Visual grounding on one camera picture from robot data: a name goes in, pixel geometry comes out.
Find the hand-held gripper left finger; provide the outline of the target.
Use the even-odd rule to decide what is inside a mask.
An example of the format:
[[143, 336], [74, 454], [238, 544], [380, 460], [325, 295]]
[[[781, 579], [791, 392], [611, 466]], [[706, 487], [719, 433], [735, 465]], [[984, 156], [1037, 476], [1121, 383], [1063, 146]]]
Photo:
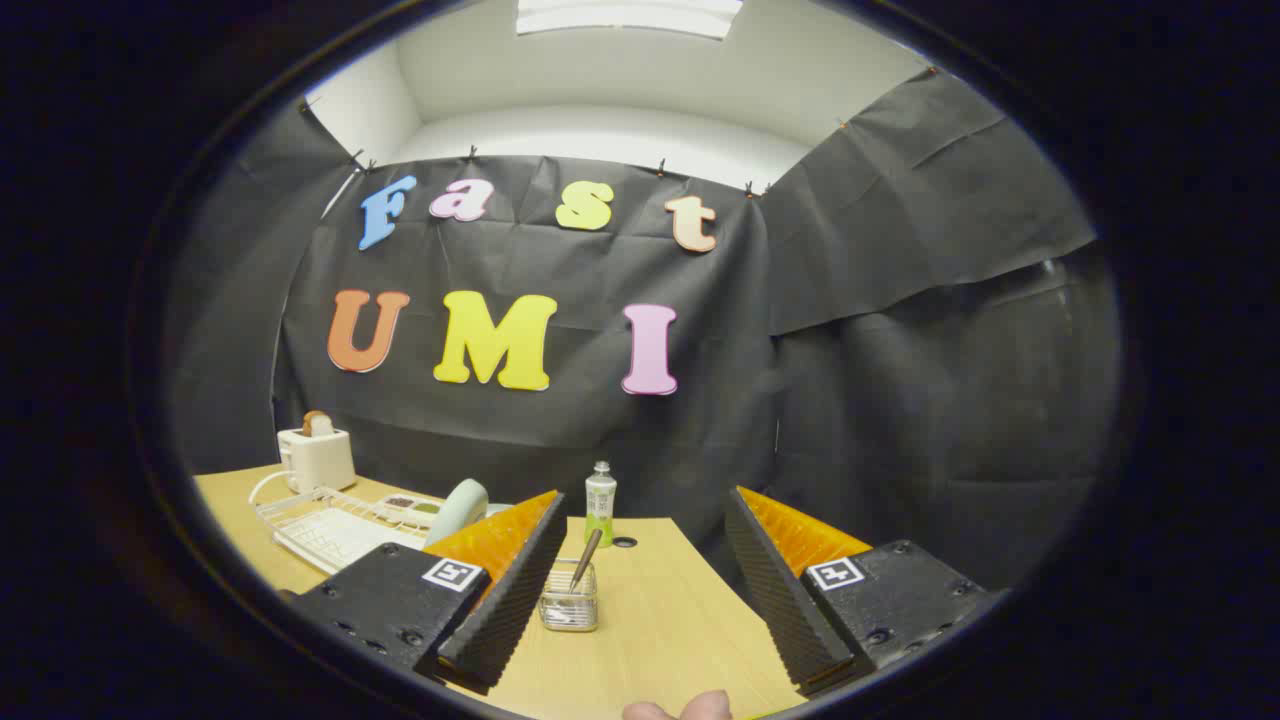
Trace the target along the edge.
[[291, 606], [349, 650], [485, 694], [540, 600], [567, 530], [548, 491], [424, 550], [384, 541]]

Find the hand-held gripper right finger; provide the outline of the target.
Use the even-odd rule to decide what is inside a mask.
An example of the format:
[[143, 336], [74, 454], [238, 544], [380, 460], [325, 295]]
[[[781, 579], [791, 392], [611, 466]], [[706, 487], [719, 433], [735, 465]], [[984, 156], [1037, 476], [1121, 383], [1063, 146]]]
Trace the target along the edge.
[[724, 528], [797, 692], [814, 698], [923, 652], [1004, 597], [909, 539], [870, 546], [746, 487]]

